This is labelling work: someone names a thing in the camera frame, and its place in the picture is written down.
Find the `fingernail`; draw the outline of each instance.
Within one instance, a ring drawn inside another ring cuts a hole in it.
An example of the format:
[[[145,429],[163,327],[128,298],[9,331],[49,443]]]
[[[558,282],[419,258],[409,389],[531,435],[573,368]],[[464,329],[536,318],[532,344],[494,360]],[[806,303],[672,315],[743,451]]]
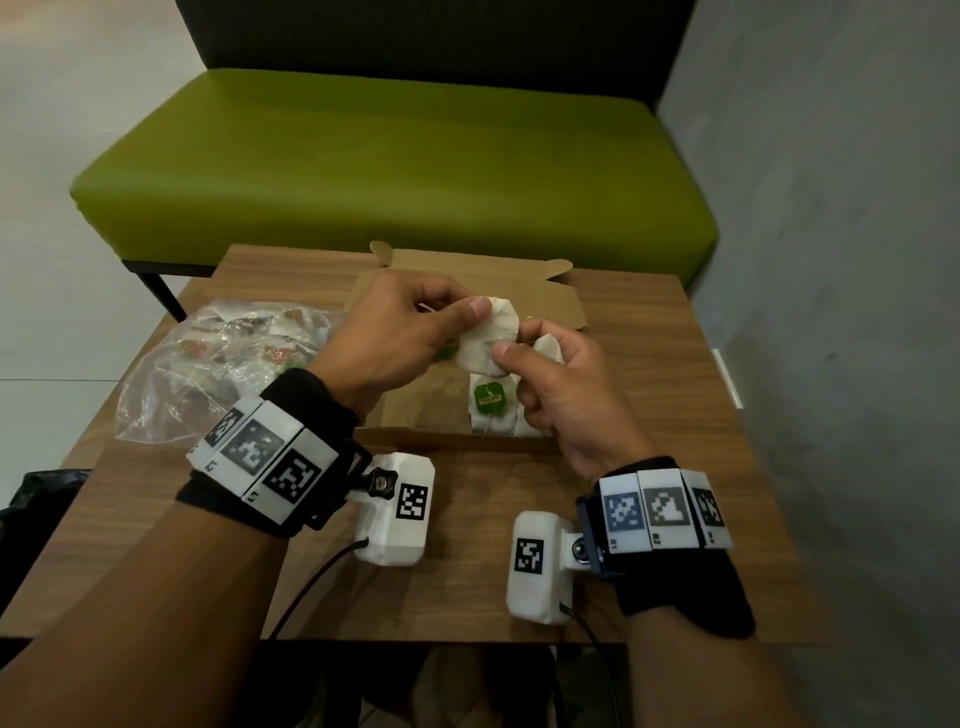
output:
[[[490,313],[491,307],[492,305],[490,303],[490,299],[486,296],[477,296],[470,302],[470,308],[473,309],[473,313],[478,319],[487,318],[487,314]]]
[[[493,343],[493,355],[497,357],[503,356],[510,350],[511,346],[513,346],[513,344],[509,341],[496,341]]]

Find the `bench leg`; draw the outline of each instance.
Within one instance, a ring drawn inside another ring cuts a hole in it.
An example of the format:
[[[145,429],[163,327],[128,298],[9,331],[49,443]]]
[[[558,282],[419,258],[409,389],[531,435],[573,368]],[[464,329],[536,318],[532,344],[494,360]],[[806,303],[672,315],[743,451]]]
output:
[[[174,317],[178,323],[186,319],[186,311],[174,296],[173,291],[167,286],[159,273],[137,273],[136,276],[143,281],[143,284],[150,289],[150,292],[156,296],[156,299],[167,309],[167,313]]]

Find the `tea bag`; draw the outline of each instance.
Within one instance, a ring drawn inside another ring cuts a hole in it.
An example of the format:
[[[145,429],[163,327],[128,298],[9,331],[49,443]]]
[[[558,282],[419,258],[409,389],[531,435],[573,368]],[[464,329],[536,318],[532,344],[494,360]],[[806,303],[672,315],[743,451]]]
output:
[[[516,382],[470,375],[470,428],[481,435],[512,435],[516,425]]]
[[[557,341],[557,337],[552,333],[545,333],[537,339],[534,343],[534,351],[540,352],[548,359],[559,361],[561,364],[564,363],[564,357],[560,353],[560,342]],[[510,379],[514,381],[514,396],[516,396],[516,386],[520,382],[520,377],[518,375],[510,375]],[[520,404],[519,400],[516,403],[516,426],[514,427],[514,435],[516,437],[547,437],[549,435],[548,432],[536,429],[527,423],[523,417],[523,405]]]
[[[491,298],[490,317],[473,331],[460,337],[457,351],[457,366],[480,376],[505,376],[493,361],[493,342],[516,341],[520,331],[520,319],[513,305],[506,299]]]

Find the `gray wall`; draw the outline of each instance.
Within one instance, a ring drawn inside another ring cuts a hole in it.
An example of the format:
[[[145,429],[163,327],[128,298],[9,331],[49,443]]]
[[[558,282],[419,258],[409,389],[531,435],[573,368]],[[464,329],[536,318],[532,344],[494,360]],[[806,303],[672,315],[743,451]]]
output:
[[[693,288],[834,647],[819,725],[960,724],[960,4],[700,0],[660,117]]]

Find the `black backrest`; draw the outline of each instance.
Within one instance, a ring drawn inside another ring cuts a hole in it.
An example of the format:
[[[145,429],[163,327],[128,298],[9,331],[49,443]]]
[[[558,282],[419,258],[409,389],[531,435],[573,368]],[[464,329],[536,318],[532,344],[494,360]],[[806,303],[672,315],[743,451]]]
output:
[[[656,106],[694,0],[177,0],[208,68],[638,99]]]

